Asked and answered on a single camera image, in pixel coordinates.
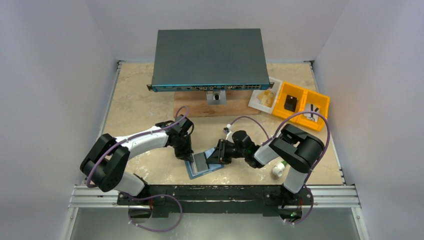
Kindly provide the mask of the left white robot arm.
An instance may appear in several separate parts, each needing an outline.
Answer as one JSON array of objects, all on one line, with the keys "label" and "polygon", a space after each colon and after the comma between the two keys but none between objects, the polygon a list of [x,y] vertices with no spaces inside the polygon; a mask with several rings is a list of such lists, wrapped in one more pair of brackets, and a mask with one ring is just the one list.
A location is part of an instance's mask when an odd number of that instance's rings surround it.
[{"label": "left white robot arm", "polygon": [[192,162],[193,130],[193,122],[179,115],[133,135],[113,137],[105,133],[82,161],[80,171],[86,175],[90,188],[127,193],[132,201],[142,205],[149,199],[150,186],[142,177],[125,171],[128,161],[150,150],[172,147],[176,159]]}]

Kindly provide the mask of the blue card holder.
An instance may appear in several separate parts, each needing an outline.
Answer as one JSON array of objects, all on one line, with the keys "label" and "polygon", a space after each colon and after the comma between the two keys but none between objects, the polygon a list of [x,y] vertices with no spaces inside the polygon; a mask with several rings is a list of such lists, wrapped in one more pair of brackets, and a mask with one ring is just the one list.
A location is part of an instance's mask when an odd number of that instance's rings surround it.
[{"label": "blue card holder", "polygon": [[213,147],[206,151],[192,154],[190,156],[192,161],[185,162],[187,174],[190,180],[199,178],[201,176],[224,168],[223,164],[214,164],[206,162],[207,157],[210,157],[214,150],[215,148]]}]

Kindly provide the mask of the grey card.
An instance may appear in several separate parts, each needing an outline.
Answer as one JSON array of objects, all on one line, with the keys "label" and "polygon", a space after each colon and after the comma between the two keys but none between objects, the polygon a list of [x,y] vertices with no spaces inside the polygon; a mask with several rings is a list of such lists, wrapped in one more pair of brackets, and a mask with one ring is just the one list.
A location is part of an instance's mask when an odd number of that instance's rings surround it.
[{"label": "grey card", "polygon": [[204,152],[196,153],[192,157],[192,170],[194,174],[199,174],[209,170],[209,165],[206,162],[206,155]]}]

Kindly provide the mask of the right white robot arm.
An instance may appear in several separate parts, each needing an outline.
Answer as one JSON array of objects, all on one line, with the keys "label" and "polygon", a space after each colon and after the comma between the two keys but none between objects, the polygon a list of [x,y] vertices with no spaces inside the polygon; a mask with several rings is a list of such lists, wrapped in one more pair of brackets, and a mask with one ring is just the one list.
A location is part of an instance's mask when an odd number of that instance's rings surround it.
[{"label": "right white robot arm", "polygon": [[230,164],[232,159],[242,158],[250,167],[260,169],[280,157],[290,166],[280,191],[282,200],[288,204],[300,198],[308,174],[325,151],[319,138],[292,124],[286,124],[277,137],[265,145],[255,144],[244,130],[234,132],[231,138],[231,141],[220,139],[212,154],[206,157],[206,163]]}]

